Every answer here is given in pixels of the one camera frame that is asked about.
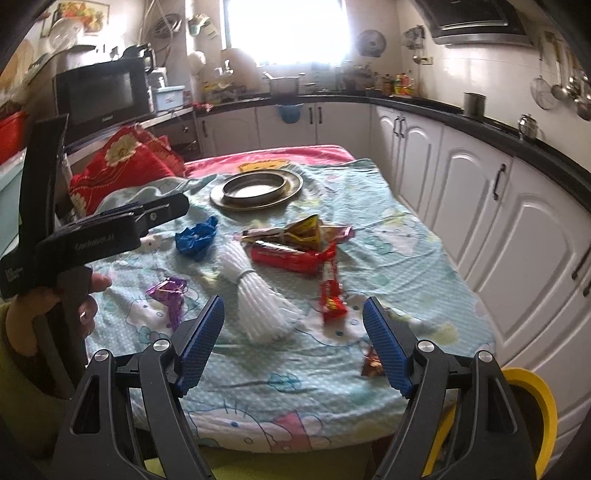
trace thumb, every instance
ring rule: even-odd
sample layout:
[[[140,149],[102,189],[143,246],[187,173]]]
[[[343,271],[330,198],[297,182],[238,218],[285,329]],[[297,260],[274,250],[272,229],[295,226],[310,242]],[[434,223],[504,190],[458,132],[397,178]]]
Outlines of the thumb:
[[[30,292],[19,295],[17,303],[22,314],[29,318],[49,312],[58,302],[59,296],[48,287],[37,287]]]

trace round metal tray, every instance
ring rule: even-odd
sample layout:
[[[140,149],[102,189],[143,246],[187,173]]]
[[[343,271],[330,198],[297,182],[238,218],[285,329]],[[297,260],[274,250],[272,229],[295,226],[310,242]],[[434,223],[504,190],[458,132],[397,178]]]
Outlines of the round metal tray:
[[[288,170],[257,170],[259,173],[274,173],[279,174],[285,178],[285,186],[281,192],[281,196],[276,198],[270,202],[259,203],[257,205],[236,205],[235,203],[228,202],[224,197],[223,187],[227,183],[221,183],[220,185],[216,185],[212,188],[211,193],[209,194],[209,199],[214,205],[218,207],[227,209],[227,210],[234,210],[234,211],[247,211],[247,210],[258,210],[262,208],[269,208],[275,205],[279,205],[280,203],[286,202],[293,198],[295,195],[299,193],[304,184],[302,178],[297,174],[293,173],[292,171]]]
[[[222,186],[224,202],[254,206],[272,202],[283,194],[285,176],[276,171],[250,171],[231,177]]]

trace crumpled blue plastic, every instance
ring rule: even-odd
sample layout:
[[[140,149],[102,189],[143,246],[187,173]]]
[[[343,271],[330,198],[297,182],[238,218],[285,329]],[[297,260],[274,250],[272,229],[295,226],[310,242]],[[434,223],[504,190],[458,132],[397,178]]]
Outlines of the crumpled blue plastic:
[[[205,223],[198,223],[193,228],[186,228],[174,236],[177,250],[195,262],[203,260],[213,243],[217,232],[217,217],[211,216]]]

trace finger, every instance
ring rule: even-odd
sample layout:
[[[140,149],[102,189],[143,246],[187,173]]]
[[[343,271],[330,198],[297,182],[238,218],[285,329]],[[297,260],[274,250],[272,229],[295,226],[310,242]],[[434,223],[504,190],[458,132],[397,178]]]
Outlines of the finger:
[[[37,287],[18,296],[19,306],[30,318],[49,312],[59,301],[60,298],[56,292],[48,287]]]
[[[82,338],[86,338],[90,334],[92,334],[92,332],[95,331],[95,328],[96,328],[95,321],[94,320],[91,320],[86,325],[80,325],[80,328],[79,328],[78,332],[79,332],[79,334],[80,334],[80,336]]]
[[[92,279],[90,281],[90,293],[105,291],[112,284],[113,281],[111,280],[111,277],[98,272],[93,272]]]
[[[86,325],[90,323],[99,311],[99,306],[96,304],[96,300],[90,295],[86,298],[86,301],[78,309],[80,313],[80,323]]]

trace cabinet handle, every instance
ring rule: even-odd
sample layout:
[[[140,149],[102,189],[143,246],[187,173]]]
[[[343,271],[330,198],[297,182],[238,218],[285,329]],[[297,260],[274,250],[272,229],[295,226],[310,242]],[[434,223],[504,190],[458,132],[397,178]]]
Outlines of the cabinet handle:
[[[499,180],[501,179],[501,173],[503,173],[505,170],[507,170],[507,165],[502,163],[501,168],[499,168],[499,171],[496,172],[495,186],[492,189],[492,197],[495,199],[495,201],[497,201],[499,199],[499,194],[496,192],[496,190],[499,186]]]
[[[573,280],[577,279],[577,277],[579,276],[579,271],[581,270],[581,268],[583,268],[583,265],[585,265],[585,262],[587,261],[590,253],[591,253],[591,245],[589,245],[589,248],[584,253],[583,258],[581,258],[581,261],[577,265],[577,268],[574,269],[573,274],[570,276],[570,278],[572,278]]]

